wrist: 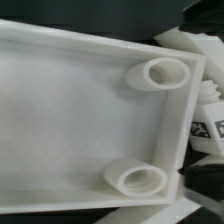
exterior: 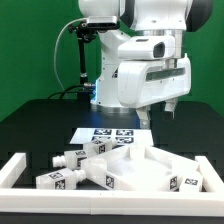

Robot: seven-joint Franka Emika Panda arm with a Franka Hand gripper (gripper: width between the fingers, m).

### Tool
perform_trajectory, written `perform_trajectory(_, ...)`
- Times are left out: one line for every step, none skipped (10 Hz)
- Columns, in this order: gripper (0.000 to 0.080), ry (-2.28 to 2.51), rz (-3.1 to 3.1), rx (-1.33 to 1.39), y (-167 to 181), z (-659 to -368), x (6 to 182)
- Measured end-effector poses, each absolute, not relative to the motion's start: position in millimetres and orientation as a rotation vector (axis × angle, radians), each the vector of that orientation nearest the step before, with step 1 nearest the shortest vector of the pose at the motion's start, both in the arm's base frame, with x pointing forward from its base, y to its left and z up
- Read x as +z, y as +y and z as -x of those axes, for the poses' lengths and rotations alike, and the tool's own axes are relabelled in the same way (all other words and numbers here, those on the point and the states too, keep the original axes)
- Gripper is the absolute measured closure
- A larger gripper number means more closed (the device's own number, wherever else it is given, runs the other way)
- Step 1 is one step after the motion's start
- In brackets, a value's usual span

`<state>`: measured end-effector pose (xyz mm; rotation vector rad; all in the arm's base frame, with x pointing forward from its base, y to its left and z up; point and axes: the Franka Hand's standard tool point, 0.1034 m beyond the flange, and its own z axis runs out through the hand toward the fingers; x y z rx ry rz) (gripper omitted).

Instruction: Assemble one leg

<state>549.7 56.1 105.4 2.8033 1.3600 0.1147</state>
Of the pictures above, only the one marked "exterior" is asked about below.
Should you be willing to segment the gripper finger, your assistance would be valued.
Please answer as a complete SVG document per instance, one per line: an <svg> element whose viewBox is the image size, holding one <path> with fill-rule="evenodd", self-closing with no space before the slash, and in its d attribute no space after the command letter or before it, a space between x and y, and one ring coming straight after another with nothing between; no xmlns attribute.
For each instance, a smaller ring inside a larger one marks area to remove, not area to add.
<svg viewBox="0 0 224 224"><path fill-rule="evenodd" d="M168 99L165 101L163 117L166 120L173 120L175 116L175 109L178 103L177 98Z"/></svg>
<svg viewBox="0 0 224 224"><path fill-rule="evenodd" d="M138 108L136 110L138 118L140 120L140 128L141 129L149 129L150 128L150 108L148 106Z"/></svg>

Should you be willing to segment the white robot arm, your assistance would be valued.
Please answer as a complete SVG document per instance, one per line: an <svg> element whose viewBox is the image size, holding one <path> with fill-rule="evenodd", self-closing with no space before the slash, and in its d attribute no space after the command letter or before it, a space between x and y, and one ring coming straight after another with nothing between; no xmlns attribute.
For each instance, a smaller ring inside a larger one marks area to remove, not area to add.
<svg viewBox="0 0 224 224"><path fill-rule="evenodd" d="M91 100L107 113L137 112L150 127L158 102L172 117L180 96L191 88L191 64L183 36L199 30L213 0L78 0L89 30L101 41L101 74Z"/></svg>

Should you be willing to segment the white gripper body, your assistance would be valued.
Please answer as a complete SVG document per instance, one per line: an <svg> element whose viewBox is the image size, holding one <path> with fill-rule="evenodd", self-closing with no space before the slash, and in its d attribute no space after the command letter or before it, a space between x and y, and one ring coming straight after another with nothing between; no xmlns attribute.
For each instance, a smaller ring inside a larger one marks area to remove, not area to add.
<svg viewBox="0 0 224 224"><path fill-rule="evenodd" d="M140 108L188 94L191 65L187 56L176 68L163 68L164 62L124 61L118 68L118 100L122 106Z"/></svg>

